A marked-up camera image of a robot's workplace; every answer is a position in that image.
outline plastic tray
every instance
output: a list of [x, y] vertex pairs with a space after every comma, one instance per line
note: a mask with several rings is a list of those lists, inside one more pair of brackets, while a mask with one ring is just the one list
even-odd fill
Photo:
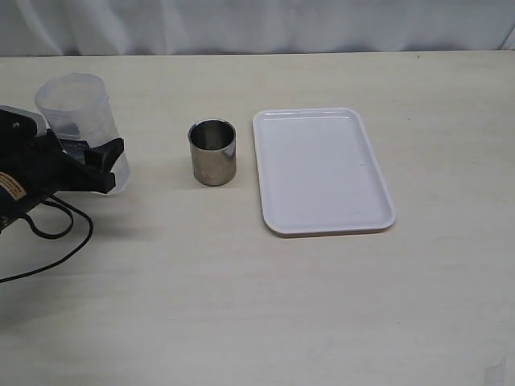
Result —
[[371, 232], [395, 210], [360, 116], [265, 110], [253, 119], [263, 217], [280, 235]]

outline white curtain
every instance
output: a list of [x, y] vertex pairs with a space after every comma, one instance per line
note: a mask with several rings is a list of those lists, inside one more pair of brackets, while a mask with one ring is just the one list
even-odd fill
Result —
[[515, 0], [4, 0], [0, 55], [515, 48]]

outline translucent cup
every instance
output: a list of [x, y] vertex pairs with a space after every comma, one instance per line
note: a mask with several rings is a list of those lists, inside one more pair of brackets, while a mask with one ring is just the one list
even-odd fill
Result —
[[[120, 137], [104, 82], [98, 76], [73, 73], [50, 79], [35, 94], [35, 104], [64, 149], [79, 161], [84, 160], [81, 150]], [[113, 173], [116, 187], [111, 194], [123, 191], [129, 179], [125, 152], [114, 164]]]

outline stainless steel cup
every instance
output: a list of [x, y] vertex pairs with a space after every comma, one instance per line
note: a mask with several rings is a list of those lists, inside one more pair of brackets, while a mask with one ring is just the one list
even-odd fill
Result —
[[195, 178], [210, 187], [228, 183], [236, 174], [236, 130], [227, 121], [195, 123], [187, 134]]

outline table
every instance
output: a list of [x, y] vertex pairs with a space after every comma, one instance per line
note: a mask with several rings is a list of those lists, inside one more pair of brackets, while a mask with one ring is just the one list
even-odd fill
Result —
[[[0, 384], [482, 385], [515, 382], [515, 53], [1, 58], [1, 102], [48, 78], [107, 85], [132, 167], [65, 265], [0, 290]], [[263, 224], [251, 120], [346, 106], [398, 212], [388, 232], [281, 239]], [[189, 126], [237, 128], [237, 177], [192, 177]], [[42, 228], [64, 219], [38, 208]], [[2, 276], [84, 236], [0, 237]]]

